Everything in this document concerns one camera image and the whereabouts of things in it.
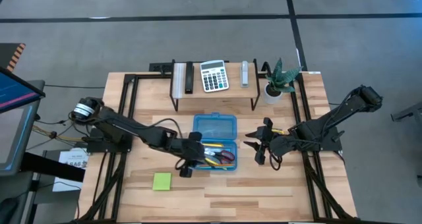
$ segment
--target calculator display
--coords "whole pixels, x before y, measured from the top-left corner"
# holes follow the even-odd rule
[[[201,69],[202,70],[204,70],[204,69],[213,69],[213,68],[222,67],[222,66],[224,66],[223,63],[210,63],[210,64],[207,64],[207,65],[201,65]]]

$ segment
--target scissors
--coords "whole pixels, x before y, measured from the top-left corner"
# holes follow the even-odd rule
[[[206,155],[205,160],[213,165],[230,164],[235,160],[235,156],[226,150],[222,150],[220,152],[211,152],[210,150],[206,150],[204,154]]]

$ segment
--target green sticky note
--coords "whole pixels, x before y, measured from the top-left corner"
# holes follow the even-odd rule
[[[170,190],[171,173],[154,173],[152,190]]]

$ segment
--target white calculator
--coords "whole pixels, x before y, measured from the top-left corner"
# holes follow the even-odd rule
[[[226,66],[223,60],[213,60],[200,64],[200,74],[205,92],[229,89]]]

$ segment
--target potted plant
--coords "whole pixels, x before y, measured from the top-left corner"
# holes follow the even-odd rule
[[[294,92],[295,88],[289,86],[289,82],[295,80],[296,76],[301,71],[302,67],[283,72],[282,59],[278,59],[277,65],[274,68],[271,76],[266,76],[268,84],[265,86],[264,101],[269,104],[277,103],[283,95],[283,92]]]

